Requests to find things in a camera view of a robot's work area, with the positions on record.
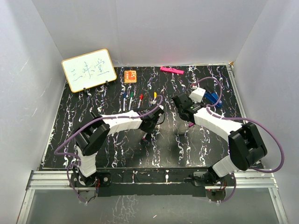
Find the red-tipped white pen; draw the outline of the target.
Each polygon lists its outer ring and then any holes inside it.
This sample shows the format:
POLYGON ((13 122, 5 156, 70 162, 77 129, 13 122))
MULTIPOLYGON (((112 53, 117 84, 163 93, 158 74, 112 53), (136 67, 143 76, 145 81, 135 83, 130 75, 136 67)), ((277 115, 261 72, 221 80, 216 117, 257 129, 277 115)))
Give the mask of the red-tipped white pen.
POLYGON ((141 107, 142 100, 143 100, 143 94, 140 95, 137 108, 141 107))

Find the yellow-tipped white pen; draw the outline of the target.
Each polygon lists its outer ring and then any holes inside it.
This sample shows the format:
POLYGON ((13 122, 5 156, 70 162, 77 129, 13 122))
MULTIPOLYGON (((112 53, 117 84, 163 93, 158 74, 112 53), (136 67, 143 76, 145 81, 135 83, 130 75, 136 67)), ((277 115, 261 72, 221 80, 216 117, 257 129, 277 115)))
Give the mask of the yellow-tipped white pen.
POLYGON ((154 99, 153 99, 153 101, 152 101, 153 104, 156 104, 156 102, 157 102, 156 98, 157 98, 157 93, 154 92, 154 99))

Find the green-tipped white pen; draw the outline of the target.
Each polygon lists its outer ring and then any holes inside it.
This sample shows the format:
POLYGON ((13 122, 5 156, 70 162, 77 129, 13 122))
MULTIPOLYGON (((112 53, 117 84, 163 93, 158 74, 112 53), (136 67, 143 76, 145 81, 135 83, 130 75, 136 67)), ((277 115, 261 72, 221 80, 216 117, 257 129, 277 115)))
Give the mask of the green-tipped white pen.
POLYGON ((131 92, 131 93, 130 93, 129 107, 128 107, 128 110, 129 110, 129 111, 131 110, 131 107, 132 107, 133 97, 134 97, 134 93, 131 92))

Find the blue-tipped white pen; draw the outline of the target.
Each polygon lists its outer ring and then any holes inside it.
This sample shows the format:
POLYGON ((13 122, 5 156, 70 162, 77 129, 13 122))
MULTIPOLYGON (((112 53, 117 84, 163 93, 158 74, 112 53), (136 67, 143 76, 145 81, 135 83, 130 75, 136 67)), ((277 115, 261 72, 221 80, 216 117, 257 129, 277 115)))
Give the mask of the blue-tipped white pen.
POLYGON ((126 98, 127 98, 127 93, 124 92, 123 94, 123 106, 122 106, 122 111, 125 112, 126 110, 126 98))

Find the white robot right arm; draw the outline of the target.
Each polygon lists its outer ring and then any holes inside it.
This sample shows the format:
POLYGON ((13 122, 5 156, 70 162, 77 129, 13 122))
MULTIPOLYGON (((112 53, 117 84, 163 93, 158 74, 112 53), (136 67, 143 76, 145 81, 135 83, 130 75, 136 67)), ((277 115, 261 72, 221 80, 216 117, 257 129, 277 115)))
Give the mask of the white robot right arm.
POLYGON ((203 126, 228 143, 229 155, 208 168, 202 176, 205 181, 219 185, 226 175, 246 171, 267 155, 260 132, 252 122, 242 124, 208 112, 202 103, 194 102, 185 93, 172 97, 172 100, 182 120, 203 126))

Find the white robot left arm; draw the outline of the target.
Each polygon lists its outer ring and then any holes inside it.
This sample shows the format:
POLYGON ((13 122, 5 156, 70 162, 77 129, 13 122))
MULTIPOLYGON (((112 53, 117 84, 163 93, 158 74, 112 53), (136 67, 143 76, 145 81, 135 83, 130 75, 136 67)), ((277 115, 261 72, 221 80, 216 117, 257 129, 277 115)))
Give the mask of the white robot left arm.
POLYGON ((75 136, 75 144, 80 158, 80 180, 86 186, 96 182, 96 154, 106 143, 107 137, 120 131, 140 129, 152 133, 164 114, 163 106, 152 106, 149 109, 134 109, 129 112, 110 115, 100 115, 93 123, 75 136))

